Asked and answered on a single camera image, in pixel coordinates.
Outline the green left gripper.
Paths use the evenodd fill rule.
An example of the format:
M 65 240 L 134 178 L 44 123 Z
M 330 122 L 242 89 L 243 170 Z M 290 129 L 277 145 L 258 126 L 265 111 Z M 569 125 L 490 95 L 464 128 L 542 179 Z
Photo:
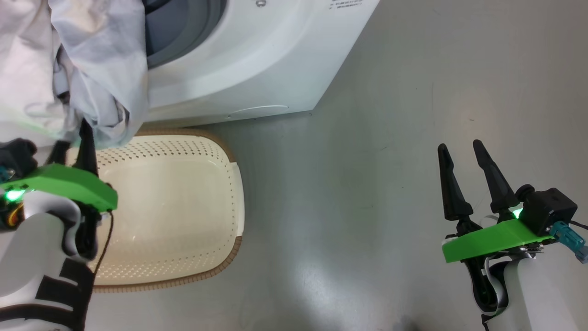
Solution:
M 2 182 L 1 188 L 5 191 L 43 191 L 90 205 L 99 212 L 116 210 L 118 195 L 99 178 L 94 131 L 86 119 L 82 119 L 80 124 L 79 137 L 74 168 L 65 166 L 69 141 L 57 140 L 46 160 L 46 166 L 37 168 L 24 178 Z

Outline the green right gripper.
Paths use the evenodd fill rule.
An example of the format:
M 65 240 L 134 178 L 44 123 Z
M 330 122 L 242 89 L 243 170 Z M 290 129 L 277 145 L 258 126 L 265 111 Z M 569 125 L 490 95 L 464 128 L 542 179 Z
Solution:
M 510 184 L 481 140 L 473 141 L 473 149 L 491 195 L 491 211 L 494 214 L 510 212 L 511 208 L 519 205 Z M 437 153 L 444 218 L 449 221 L 469 219 L 473 209 L 471 204 L 465 201 L 454 176 L 454 163 L 447 146 L 440 144 Z M 452 263 L 552 238 L 550 235 L 535 235 L 519 219 L 512 219 L 443 243 L 442 251 L 445 261 Z

